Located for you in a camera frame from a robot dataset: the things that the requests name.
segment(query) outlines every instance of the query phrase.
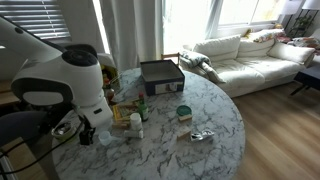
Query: white sofa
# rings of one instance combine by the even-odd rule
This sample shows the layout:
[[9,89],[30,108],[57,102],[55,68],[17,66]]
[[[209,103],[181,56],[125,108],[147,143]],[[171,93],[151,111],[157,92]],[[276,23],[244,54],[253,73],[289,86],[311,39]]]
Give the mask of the white sofa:
[[236,97],[292,81],[312,61],[313,52],[274,39],[255,43],[238,35],[184,45],[180,66]]

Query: white marble tabletop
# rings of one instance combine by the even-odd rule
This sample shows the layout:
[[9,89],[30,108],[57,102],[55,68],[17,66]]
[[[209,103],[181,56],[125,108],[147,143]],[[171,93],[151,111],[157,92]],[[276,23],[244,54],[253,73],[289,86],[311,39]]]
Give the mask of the white marble tabletop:
[[[183,71],[182,92],[146,96],[149,120],[143,123],[143,139],[118,138],[102,146],[82,146],[76,139],[53,151],[59,177],[64,179],[231,179],[237,171],[245,147],[241,115],[232,100],[210,81]],[[145,92],[140,69],[122,74],[123,89],[117,99],[134,99]],[[176,109],[192,109],[192,122],[180,123]],[[74,113],[67,119],[77,120]],[[204,141],[189,138],[177,141],[184,126],[192,132],[212,130],[215,135]]]

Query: chair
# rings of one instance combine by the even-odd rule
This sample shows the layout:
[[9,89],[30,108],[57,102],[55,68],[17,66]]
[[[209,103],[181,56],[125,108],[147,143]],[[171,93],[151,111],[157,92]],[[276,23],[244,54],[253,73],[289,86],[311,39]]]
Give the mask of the chair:
[[179,61],[180,61],[180,53],[173,53],[173,54],[161,54],[161,59],[166,60],[168,58],[177,58],[177,63],[176,65],[179,66]]

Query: green jar lid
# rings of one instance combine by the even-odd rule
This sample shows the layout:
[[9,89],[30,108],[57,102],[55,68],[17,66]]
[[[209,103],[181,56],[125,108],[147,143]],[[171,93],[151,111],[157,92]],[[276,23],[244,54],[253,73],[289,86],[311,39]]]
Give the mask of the green jar lid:
[[179,116],[185,116],[188,114],[192,114],[192,111],[189,106],[182,105],[177,108],[177,114],[179,114]]

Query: glass bottle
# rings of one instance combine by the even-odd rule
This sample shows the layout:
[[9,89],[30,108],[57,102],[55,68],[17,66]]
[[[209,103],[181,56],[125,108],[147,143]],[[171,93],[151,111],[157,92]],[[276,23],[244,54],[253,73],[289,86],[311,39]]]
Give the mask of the glass bottle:
[[110,80],[105,79],[104,83],[106,85],[106,89],[104,90],[104,96],[107,98],[109,105],[114,105],[112,102],[112,98],[114,97],[114,90],[111,88]]
[[149,118],[149,108],[147,104],[144,101],[144,95],[142,92],[139,93],[139,105],[138,105],[138,111],[141,116],[142,121],[147,121]]

